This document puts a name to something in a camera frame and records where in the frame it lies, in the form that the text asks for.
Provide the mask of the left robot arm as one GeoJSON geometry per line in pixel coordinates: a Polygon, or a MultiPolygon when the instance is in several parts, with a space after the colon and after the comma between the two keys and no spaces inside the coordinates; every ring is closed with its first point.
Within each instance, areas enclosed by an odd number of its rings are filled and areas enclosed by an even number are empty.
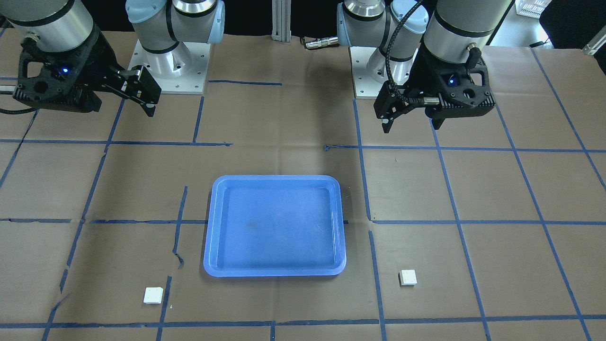
{"type": "Polygon", "coordinates": [[[340,45],[376,48],[382,86],[374,101],[384,133],[423,108],[438,130],[446,119],[481,117],[496,105],[482,49],[508,0],[345,0],[337,6],[340,45]]]}

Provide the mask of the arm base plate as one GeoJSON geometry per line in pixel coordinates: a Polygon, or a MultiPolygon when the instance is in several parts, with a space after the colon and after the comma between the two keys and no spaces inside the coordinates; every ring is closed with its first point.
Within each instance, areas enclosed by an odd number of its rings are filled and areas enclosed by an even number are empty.
{"type": "Polygon", "coordinates": [[[170,52],[152,54],[137,41],[128,68],[142,65],[152,74],[162,94],[203,95],[212,47],[180,42],[170,52]]]}
{"type": "MultiPolygon", "coordinates": [[[[418,50],[408,61],[390,61],[394,82],[402,86],[410,77],[410,71],[418,50]]],[[[381,87],[388,80],[385,58],[379,48],[350,47],[351,74],[356,99],[376,99],[381,87]]]]}

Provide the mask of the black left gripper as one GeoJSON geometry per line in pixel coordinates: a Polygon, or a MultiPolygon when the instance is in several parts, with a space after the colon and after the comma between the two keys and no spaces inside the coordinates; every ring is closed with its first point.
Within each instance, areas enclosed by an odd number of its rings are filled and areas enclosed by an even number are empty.
{"type": "Polygon", "coordinates": [[[463,53],[463,63],[453,64],[440,60],[421,45],[407,85],[392,87],[385,81],[374,101],[373,108],[376,118],[382,120],[383,133],[390,132],[395,119],[417,108],[416,99],[423,100],[434,129],[439,129],[449,118],[486,115],[496,101],[480,48],[469,45],[463,53]]]}

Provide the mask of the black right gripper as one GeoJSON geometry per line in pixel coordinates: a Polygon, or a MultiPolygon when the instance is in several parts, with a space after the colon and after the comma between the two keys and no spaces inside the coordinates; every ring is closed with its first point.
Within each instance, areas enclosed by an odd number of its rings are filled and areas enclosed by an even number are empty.
{"type": "Polygon", "coordinates": [[[39,45],[34,33],[21,41],[13,99],[35,109],[88,113],[99,111],[102,101],[96,92],[104,91],[132,100],[148,117],[154,116],[160,86],[143,65],[124,70],[96,24],[69,51],[45,52],[39,45]]]}

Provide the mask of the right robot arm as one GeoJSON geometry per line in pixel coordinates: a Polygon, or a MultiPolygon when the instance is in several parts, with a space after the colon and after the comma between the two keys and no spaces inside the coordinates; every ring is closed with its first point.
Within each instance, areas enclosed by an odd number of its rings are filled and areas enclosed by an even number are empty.
{"type": "Polygon", "coordinates": [[[148,117],[160,101],[158,79],[193,70],[187,43],[215,45],[224,33],[222,0],[128,0],[128,21],[143,64],[122,67],[80,0],[3,0],[1,15],[22,33],[18,79],[11,95],[37,109],[97,112],[98,91],[137,103],[148,117]]]}

